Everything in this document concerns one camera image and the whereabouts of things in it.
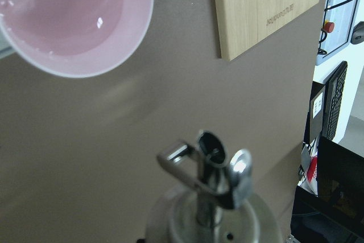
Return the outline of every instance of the pink bowl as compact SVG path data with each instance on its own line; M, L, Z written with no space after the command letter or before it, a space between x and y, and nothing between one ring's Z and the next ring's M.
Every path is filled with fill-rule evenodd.
M90 77L123 63L148 29L153 0L0 0L0 29L36 67Z

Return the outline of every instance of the black mouse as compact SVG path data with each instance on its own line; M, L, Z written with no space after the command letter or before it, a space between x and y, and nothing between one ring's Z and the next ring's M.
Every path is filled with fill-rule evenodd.
M351 43L356 45L364 41L364 21L359 22L353 30L351 36Z

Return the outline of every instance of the sticker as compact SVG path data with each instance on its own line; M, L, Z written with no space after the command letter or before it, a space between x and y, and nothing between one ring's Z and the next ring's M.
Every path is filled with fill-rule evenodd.
M315 116L321 111L322 109L322 97L324 93L322 92L313 102L313 112L312 112L312 118L314 119Z

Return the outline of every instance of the wooden cutting board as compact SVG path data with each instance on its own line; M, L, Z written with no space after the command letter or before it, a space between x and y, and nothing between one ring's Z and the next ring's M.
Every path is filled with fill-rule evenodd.
M221 55L233 60L319 0L215 0Z

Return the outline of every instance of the keyboard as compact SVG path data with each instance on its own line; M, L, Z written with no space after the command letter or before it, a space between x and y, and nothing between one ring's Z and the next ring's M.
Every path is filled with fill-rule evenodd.
M348 63L346 61L341 62L324 82L326 87L322 135L329 140L335 137L347 70Z

